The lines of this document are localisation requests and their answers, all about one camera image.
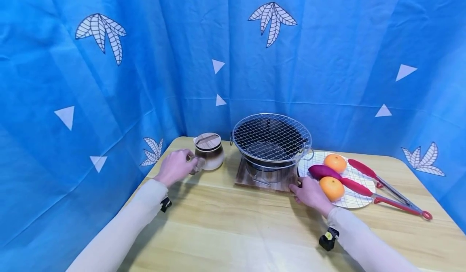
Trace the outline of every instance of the white sleeve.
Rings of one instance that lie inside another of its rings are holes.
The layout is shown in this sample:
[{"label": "white sleeve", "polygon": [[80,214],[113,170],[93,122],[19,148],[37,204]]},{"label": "white sleeve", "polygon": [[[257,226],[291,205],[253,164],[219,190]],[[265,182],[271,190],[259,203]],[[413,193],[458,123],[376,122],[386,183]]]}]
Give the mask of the white sleeve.
[{"label": "white sleeve", "polygon": [[146,182],[86,246],[67,272],[115,272],[142,229],[159,213],[168,189],[156,180]]},{"label": "white sleeve", "polygon": [[328,215],[328,223],[340,233],[341,247],[366,272],[420,272],[350,211],[334,208]]}]

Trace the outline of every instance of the white plate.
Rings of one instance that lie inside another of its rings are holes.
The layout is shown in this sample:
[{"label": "white plate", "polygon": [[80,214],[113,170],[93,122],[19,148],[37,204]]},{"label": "white plate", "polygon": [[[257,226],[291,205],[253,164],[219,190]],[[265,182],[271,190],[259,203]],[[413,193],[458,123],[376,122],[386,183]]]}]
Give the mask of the white plate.
[{"label": "white plate", "polygon": [[[309,167],[313,165],[323,165],[323,160],[325,159],[326,156],[330,155],[332,153],[329,152],[315,152],[314,157],[310,161],[306,161],[305,159],[309,159],[312,156],[312,153],[304,156],[298,163],[298,174],[300,177],[306,177],[310,176],[309,174]],[[369,188],[370,191],[376,193],[376,186],[374,182],[350,166],[350,164],[347,164],[346,170],[341,174],[342,177],[349,178],[353,181],[358,182],[359,184],[362,184],[363,186],[366,186]],[[361,208],[365,207],[366,205],[369,205],[372,202],[371,197],[363,196],[360,195],[350,189],[348,189],[346,186],[345,187],[345,195],[343,195],[342,198],[339,200],[332,202],[334,205],[343,207],[343,208]]]}]

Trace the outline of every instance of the wooden base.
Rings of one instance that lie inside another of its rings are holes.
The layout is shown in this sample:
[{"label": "wooden base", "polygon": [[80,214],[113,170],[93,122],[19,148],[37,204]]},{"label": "wooden base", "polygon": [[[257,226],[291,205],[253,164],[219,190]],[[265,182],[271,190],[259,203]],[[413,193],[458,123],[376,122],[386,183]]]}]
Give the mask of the wooden base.
[{"label": "wooden base", "polygon": [[295,168],[292,167],[289,170],[281,170],[281,176],[286,177],[284,180],[278,183],[273,183],[273,184],[263,184],[260,182],[257,182],[258,180],[253,180],[252,176],[250,175],[250,172],[248,171],[248,167],[246,165],[246,160],[241,159],[241,162],[239,164],[238,168],[238,174],[236,174],[235,178],[235,185],[238,186],[245,186],[245,187],[253,187],[255,189],[263,190],[263,191],[269,191],[269,192],[276,192],[276,193],[292,193],[291,190],[289,189],[289,184],[298,184],[298,176],[295,171]]}]

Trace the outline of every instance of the purple sweet potato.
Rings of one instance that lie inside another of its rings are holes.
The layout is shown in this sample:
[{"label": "purple sweet potato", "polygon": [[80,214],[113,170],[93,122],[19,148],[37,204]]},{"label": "purple sweet potato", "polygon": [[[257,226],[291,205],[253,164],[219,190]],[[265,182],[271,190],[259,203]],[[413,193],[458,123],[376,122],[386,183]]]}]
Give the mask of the purple sweet potato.
[{"label": "purple sweet potato", "polygon": [[308,171],[316,180],[320,180],[323,177],[333,177],[337,180],[341,178],[340,174],[326,165],[313,165],[309,167]]}]

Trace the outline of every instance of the hand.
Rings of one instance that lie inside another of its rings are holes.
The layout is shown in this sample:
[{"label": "hand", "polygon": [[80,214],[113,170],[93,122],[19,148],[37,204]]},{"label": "hand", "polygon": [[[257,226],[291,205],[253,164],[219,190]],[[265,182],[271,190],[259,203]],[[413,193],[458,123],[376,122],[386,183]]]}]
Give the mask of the hand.
[{"label": "hand", "polygon": [[174,183],[183,180],[197,164],[196,157],[191,161],[186,160],[187,156],[193,155],[193,152],[189,149],[179,149],[170,153],[165,159],[163,159],[159,174],[154,177],[154,180],[164,184],[167,188],[170,188]]},{"label": "hand", "polygon": [[301,187],[294,184],[289,186],[296,202],[314,208],[327,218],[334,205],[323,193],[319,183],[311,177],[298,177],[298,181],[301,182]]}]

